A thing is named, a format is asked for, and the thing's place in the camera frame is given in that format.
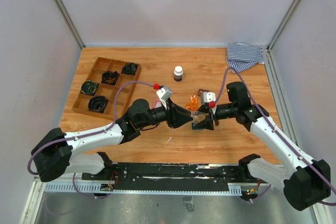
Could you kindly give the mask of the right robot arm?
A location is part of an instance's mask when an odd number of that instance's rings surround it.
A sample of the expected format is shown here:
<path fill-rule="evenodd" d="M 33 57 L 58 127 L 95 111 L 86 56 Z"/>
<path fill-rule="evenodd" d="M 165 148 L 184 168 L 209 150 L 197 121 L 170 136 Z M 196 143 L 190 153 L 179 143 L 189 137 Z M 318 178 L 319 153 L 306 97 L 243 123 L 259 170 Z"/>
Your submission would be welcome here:
<path fill-rule="evenodd" d="M 244 182 L 261 179 L 284 193 L 294 209 L 302 211 L 331 195 L 330 166 L 300 149 L 276 125 L 272 117 L 251 98 L 242 82 L 226 86 L 229 103 L 218 104 L 213 92 L 201 91 L 197 127 L 213 130 L 220 120 L 235 118 L 246 130 L 262 140 L 280 160 L 281 166 L 257 154 L 239 160 L 238 177 Z"/>

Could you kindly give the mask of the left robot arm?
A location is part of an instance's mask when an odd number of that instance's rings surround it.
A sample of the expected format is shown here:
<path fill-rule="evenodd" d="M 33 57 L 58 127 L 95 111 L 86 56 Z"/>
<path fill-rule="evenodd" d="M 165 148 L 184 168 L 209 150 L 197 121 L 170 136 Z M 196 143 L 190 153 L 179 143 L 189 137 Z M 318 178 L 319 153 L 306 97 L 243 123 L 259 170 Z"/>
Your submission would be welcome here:
<path fill-rule="evenodd" d="M 64 133 L 50 130 L 32 149 L 29 164 L 35 164 L 42 182 L 53 181 L 67 173 L 95 174 L 100 179 L 112 175 L 112 166 L 102 154 L 87 152 L 103 146 L 120 145 L 140 136 L 145 127 L 166 122 L 176 129 L 192 121 L 191 112 L 171 100 L 165 106 L 151 109 L 145 99 L 137 99 L 115 122 L 82 132 Z"/>

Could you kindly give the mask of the brown pill box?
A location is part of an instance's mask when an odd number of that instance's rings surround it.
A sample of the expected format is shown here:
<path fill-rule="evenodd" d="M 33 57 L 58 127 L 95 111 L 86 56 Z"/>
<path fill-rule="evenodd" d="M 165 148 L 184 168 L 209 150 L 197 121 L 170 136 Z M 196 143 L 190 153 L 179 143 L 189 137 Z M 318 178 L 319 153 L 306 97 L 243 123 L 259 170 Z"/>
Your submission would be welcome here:
<path fill-rule="evenodd" d="M 206 89 L 199 89 L 198 92 L 197 92 L 197 95 L 198 96 L 201 96 L 203 94 L 203 92 L 209 92 L 209 90 L 206 90 Z"/>

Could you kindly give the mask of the wooden compartment tray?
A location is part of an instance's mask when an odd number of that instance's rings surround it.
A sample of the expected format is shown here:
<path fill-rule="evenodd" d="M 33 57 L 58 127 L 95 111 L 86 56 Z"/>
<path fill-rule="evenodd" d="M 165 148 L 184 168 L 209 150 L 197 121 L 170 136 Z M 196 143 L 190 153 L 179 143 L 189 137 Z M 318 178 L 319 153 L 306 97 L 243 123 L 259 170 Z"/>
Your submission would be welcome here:
<path fill-rule="evenodd" d="M 135 84 L 127 82 L 139 79 L 141 65 L 98 57 L 86 79 L 80 83 L 79 94 L 72 106 L 76 113 L 112 121 L 114 113 L 121 116 L 127 110 Z"/>

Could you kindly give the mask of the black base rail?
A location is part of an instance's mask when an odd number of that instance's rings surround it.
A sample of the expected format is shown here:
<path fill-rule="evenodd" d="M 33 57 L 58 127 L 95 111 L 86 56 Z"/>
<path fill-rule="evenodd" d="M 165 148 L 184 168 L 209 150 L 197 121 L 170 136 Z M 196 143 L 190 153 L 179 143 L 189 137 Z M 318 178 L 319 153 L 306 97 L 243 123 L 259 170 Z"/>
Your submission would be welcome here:
<path fill-rule="evenodd" d="M 148 191 L 225 191 L 230 183 L 257 184 L 238 165 L 183 163 L 112 163 L 83 180 L 117 182 L 116 189 Z"/>

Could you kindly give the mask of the teal pill box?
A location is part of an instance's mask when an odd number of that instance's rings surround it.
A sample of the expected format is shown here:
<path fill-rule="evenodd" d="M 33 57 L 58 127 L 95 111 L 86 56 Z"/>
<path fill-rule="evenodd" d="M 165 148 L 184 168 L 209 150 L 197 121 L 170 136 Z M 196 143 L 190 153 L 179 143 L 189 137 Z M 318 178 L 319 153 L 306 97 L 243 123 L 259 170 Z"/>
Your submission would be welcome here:
<path fill-rule="evenodd" d="M 192 124 L 192 130 L 203 130 L 201 126 L 197 126 L 196 124 Z"/>

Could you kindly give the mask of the pink pill organizer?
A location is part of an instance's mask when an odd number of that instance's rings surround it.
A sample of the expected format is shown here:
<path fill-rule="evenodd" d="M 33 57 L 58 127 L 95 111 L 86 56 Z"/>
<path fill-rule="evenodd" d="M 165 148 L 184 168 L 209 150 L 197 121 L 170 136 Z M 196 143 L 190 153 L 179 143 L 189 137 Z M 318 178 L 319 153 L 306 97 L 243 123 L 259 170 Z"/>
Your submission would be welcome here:
<path fill-rule="evenodd" d="M 159 107 L 161 107 L 162 106 L 162 103 L 161 103 L 161 101 L 160 100 L 155 100 L 154 101 L 154 103 L 153 103 L 153 108 L 155 109 L 155 108 L 159 108 Z"/>

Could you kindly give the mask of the clear glass pill bottle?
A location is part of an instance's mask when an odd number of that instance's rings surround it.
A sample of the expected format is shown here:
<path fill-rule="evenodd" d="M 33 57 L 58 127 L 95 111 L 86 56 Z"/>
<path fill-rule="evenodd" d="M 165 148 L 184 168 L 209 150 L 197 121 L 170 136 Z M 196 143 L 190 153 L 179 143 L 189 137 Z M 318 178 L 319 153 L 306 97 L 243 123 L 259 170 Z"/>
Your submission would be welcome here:
<path fill-rule="evenodd" d="M 208 113 L 200 112 L 200 111 L 191 111 L 191 117 L 193 118 L 193 124 L 199 124 L 206 120 Z"/>

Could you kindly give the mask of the striped blue cloth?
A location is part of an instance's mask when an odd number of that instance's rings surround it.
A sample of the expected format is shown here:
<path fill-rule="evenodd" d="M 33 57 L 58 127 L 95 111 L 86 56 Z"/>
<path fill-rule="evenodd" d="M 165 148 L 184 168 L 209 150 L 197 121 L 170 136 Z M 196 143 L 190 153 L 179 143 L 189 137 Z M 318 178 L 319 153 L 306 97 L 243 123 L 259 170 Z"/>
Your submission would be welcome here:
<path fill-rule="evenodd" d="M 246 71 L 255 65 L 264 65 L 260 46 L 252 46 L 243 42 L 228 43 L 226 61 L 229 67 L 237 72 Z"/>

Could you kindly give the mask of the orange pill box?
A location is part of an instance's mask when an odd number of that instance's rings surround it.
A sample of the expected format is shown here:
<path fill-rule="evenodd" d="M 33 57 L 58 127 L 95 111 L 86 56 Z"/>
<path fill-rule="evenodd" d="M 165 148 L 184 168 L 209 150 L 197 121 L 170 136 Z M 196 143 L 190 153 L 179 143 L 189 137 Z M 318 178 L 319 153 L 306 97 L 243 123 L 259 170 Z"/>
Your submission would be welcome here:
<path fill-rule="evenodd" d="M 200 107 L 198 104 L 197 95 L 190 95 L 190 101 L 186 104 L 186 109 L 189 111 L 197 111 Z"/>

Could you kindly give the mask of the white cap pill bottle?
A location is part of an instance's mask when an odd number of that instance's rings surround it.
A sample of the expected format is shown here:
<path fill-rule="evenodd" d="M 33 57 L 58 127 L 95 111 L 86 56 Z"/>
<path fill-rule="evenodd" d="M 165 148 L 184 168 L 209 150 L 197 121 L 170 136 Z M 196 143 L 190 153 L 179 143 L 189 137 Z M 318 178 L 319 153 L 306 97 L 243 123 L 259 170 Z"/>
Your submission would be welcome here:
<path fill-rule="evenodd" d="M 173 78 L 175 81 L 179 82 L 183 80 L 183 68 L 181 66 L 176 66 L 173 71 Z"/>

